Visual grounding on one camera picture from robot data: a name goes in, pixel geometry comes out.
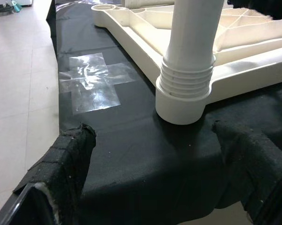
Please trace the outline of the cream plastic table top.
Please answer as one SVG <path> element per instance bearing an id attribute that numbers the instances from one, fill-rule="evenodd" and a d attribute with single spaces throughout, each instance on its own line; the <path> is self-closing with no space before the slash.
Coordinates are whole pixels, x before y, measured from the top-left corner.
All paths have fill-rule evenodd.
<path id="1" fill-rule="evenodd" d="M 174 4 L 126 8 L 95 5 L 106 28 L 155 86 L 171 38 Z M 156 90 L 156 112 L 167 122 L 196 122 L 206 105 L 282 82 L 282 20 L 247 8 L 222 8 L 213 44 L 210 93 L 178 98 Z"/>

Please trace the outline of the teal plastic scoop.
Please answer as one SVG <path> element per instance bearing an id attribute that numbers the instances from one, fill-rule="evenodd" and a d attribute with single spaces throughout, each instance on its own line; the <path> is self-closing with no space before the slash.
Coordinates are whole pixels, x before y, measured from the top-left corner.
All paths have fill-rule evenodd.
<path id="1" fill-rule="evenodd" d="M 20 4 L 18 4 L 15 0 L 11 0 L 11 4 L 12 4 L 12 7 L 13 7 L 13 10 L 16 13 L 19 13 L 22 10 L 22 6 Z"/>

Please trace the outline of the clear tape patch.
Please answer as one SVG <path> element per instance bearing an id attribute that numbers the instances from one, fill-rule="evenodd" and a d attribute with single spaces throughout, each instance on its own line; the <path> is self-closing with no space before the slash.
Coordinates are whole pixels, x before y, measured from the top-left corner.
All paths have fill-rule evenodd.
<path id="1" fill-rule="evenodd" d="M 102 53 L 69 58 L 69 70 L 59 73 L 59 92 L 71 93 L 74 115 L 120 105 L 115 86 L 139 79 L 130 62 L 107 65 Z"/>

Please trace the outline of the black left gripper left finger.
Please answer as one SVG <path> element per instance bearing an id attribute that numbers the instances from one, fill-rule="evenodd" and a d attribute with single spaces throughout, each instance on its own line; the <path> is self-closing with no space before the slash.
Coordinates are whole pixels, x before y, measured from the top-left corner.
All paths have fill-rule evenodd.
<path id="1" fill-rule="evenodd" d="M 79 199 L 95 146 L 96 133 L 89 125 L 62 131 L 14 188 L 0 210 L 0 225 L 78 225 Z"/>

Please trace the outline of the black tablecloth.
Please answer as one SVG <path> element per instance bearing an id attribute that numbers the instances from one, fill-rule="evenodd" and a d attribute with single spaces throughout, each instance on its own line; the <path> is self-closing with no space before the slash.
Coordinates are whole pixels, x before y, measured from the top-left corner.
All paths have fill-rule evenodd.
<path id="1" fill-rule="evenodd" d="M 153 85 L 112 35 L 94 26 L 90 7 L 59 12 L 61 5 L 51 0 L 47 16 L 60 69 L 69 67 L 65 38 L 102 52 L 108 65 L 130 62 L 139 76 L 116 85 L 121 105 L 106 110 L 73 116 L 71 93 L 59 95 L 60 127 L 86 123 L 96 132 L 78 225 L 177 225 L 240 201 L 212 126 L 219 120 L 249 127 L 282 151 L 282 82 L 210 104 L 191 125 L 170 124 L 155 112 Z"/>

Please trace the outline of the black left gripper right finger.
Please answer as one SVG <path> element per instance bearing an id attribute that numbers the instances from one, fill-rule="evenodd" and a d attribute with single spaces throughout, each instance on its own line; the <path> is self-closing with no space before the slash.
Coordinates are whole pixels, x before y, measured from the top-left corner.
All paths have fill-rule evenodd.
<path id="1" fill-rule="evenodd" d="M 253 225 L 282 225 L 282 151 L 262 132 L 215 121 L 230 183 Z"/>

